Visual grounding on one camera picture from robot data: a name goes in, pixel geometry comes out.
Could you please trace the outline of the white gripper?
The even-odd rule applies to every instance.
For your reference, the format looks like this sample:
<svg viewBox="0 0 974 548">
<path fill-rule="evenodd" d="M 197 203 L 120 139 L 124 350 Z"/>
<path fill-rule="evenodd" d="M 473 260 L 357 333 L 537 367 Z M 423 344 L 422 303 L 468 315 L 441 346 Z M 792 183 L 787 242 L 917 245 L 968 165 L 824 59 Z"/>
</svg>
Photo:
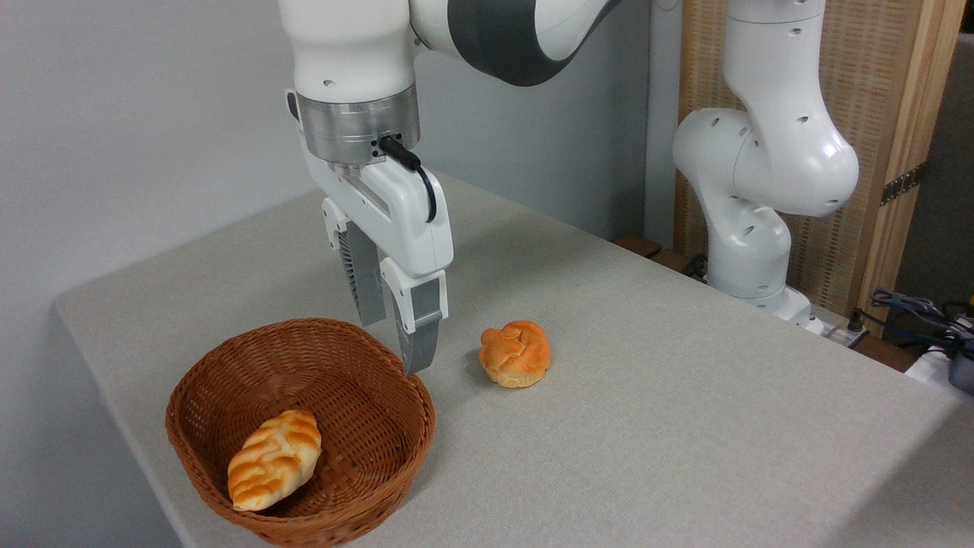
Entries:
<svg viewBox="0 0 974 548">
<path fill-rule="evenodd" d="M 386 318 L 382 274 L 394 298 L 404 372 L 418 374 L 434 361 L 439 323 L 449 316 L 442 269 L 452 263 L 454 247 L 441 185 L 428 175 L 436 204 L 434 221 L 428 221 L 421 174 L 395 160 L 334 171 L 309 150 L 304 159 L 326 194 L 321 208 L 328 242 L 341 257 L 361 325 Z M 389 256 L 381 262 L 378 247 Z"/>
</svg>

